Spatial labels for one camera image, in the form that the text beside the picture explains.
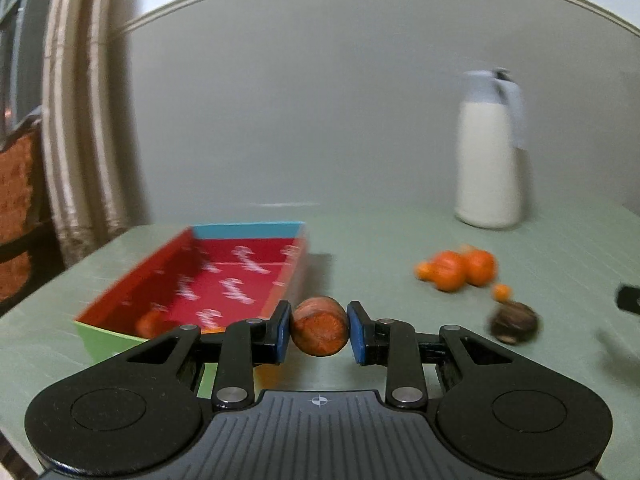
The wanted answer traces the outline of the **wooden sofa orange cushion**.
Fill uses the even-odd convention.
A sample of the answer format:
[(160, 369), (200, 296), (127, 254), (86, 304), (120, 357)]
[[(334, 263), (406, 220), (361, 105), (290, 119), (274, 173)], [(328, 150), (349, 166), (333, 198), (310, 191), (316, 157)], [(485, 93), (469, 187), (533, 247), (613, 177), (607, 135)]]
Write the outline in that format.
[(63, 270), (44, 177), (41, 118), (32, 115), (1, 150), (1, 312)]

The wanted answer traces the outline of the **large orange left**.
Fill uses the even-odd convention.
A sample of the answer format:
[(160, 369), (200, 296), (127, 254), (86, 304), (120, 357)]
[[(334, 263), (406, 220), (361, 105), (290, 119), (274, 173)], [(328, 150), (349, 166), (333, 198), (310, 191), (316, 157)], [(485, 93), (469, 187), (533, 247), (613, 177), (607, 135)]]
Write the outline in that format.
[(431, 281), (441, 292), (456, 292), (466, 284), (465, 260), (458, 252), (439, 252), (431, 264)]

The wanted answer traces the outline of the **large orange right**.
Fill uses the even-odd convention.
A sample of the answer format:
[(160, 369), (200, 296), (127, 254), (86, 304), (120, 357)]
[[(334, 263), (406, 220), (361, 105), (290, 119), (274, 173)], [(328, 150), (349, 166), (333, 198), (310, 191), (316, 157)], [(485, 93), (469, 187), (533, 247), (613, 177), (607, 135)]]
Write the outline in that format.
[(466, 281), (476, 287), (491, 283), (498, 273), (498, 262), (490, 252), (481, 249), (467, 250), (462, 254)]

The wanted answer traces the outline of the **orange carrot piece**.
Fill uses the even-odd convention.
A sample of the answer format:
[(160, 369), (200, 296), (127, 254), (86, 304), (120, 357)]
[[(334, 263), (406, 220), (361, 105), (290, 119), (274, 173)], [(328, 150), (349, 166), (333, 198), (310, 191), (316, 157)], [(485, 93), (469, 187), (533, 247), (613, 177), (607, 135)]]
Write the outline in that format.
[(293, 311), (291, 336), (308, 356), (334, 356), (348, 341), (346, 311), (331, 297), (308, 298)]

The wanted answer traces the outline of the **beige satin curtain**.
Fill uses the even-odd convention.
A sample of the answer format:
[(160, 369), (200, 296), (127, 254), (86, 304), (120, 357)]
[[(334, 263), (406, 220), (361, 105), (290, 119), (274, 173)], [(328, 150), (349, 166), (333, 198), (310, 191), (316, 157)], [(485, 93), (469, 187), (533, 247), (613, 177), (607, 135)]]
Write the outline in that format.
[(115, 3), (52, 0), (44, 33), (42, 150), (66, 266), (146, 214)]

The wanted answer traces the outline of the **green checked tablecloth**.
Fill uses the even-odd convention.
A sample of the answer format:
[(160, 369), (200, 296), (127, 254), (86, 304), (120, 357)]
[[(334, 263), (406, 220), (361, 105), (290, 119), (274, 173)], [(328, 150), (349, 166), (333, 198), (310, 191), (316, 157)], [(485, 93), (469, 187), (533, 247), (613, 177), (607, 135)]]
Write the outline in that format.
[[(429, 209), (316, 212), (306, 217), (308, 287), (314, 295), (357, 300), (375, 318), (398, 318), (421, 332), (459, 324), (484, 333), (494, 304), (468, 288), (436, 292), (413, 275), (435, 252), (464, 245), (494, 254), (500, 281), (541, 318), (524, 356), (602, 396), (614, 430), (600, 471), (639, 474), (639, 321), (616, 308), (616, 290), (639, 281), (639, 219), (605, 202), (548, 203), (518, 229), (488, 232)], [(1, 430), (35, 465), (24, 433), (29, 401), (92, 362), (75, 318), (122, 274), (180, 231), (138, 226), (41, 287), (1, 320)]]

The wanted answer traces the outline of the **small kumquat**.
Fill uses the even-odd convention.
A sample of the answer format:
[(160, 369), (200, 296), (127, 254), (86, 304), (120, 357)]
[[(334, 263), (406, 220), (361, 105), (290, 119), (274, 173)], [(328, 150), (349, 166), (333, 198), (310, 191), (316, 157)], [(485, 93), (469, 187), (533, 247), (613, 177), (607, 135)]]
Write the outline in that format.
[(430, 282), (433, 279), (433, 263), (420, 261), (414, 266), (413, 274), (420, 281)]
[(507, 284), (495, 284), (491, 289), (492, 298), (497, 302), (508, 302), (512, 298), (512, 288)]

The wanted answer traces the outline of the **orange fruit in box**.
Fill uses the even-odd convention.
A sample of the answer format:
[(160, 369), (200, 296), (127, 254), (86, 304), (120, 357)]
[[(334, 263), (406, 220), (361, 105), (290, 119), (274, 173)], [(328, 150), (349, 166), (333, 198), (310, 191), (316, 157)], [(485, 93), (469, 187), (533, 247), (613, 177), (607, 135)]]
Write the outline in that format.
[(137, 319), (134, 329), (138, 337), (153, 339), (168, 332), (171, 329), (171, 322), (166, 318), (164, 311), (152, 309)]

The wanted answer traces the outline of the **small kumquat front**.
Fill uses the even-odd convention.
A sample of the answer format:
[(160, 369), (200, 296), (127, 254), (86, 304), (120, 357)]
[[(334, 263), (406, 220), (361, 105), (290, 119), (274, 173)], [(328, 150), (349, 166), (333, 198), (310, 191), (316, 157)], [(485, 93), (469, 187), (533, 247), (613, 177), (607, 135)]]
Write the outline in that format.
[(492, 298), (497, 302), (508, 302), (512, 298), (512, 288), (507, 284), (495, 284), (491, 289)]

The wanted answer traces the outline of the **white thermos jug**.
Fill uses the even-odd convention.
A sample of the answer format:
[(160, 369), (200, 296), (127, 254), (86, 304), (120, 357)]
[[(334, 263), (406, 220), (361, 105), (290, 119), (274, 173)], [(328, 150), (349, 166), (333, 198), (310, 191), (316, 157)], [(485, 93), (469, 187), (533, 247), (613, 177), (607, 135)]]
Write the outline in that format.
[(511, 229), (522, 221), (518, 151), (524, 148), (524, 130), (521, 88), (507, 70), (464, 74), (456, 135), (459, 220), (488, 230)]

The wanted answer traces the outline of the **colourful cardboard box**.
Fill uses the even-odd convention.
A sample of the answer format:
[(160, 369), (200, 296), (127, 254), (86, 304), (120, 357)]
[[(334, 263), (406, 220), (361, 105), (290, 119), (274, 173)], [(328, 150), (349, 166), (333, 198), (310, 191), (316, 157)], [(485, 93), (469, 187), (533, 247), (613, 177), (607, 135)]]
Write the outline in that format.
[(100, 362), (131, 348), (134, 323), (162, 310), (171, 328), (194, 324), (219, 333), (246, 318), (269, 318), (282, 300), (296, 304), (308, 249), (303, 222), (189, 226), (149, 254), (75, 320)]

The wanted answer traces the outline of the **window with frame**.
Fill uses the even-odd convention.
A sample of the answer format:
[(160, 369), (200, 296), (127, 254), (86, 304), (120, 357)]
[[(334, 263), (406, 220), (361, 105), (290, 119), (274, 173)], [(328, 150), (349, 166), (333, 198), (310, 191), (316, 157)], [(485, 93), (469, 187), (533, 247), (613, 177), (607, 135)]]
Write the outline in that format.
[(1, 135), (6, 138), (42, 100), (42, 66), (51, 0), (1, 0)]

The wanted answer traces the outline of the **large orange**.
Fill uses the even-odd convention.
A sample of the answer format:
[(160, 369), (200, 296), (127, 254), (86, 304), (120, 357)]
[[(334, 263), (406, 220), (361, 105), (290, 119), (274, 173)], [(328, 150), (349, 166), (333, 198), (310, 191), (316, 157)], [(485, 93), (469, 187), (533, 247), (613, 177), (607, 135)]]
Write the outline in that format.
[(491, 283), (498, 273), (498, 262), (490, 252), (481, 249), (467, 250), (462, 254), (466, 281), (476, 287)]
[(465, 260), (458, 252), (439, 252), (431, 264), (431, 281), (441, 292), (456, 292), (466, 284)]

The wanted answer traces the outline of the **dark brown wrinkled fruit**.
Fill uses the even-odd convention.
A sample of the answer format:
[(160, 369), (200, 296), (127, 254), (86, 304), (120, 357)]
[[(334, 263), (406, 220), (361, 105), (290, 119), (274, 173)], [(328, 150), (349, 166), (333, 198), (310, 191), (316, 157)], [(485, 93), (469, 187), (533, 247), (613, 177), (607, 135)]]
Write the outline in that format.
[(491, 336), (504, 344), (517, 346), (535, 339), (540, 330), (540, 317), (527, 304), (506, 301), (499, 304), (489, 321)]

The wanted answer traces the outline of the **small kumquat left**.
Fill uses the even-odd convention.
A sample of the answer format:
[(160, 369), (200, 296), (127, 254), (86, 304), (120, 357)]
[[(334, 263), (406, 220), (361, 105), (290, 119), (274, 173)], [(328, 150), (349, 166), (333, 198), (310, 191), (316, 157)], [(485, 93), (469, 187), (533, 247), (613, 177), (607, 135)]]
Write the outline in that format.
[(430, 282), (433, 279), (433, 263), (420, 261), (414, 266), (413, 274), (420, 281)]

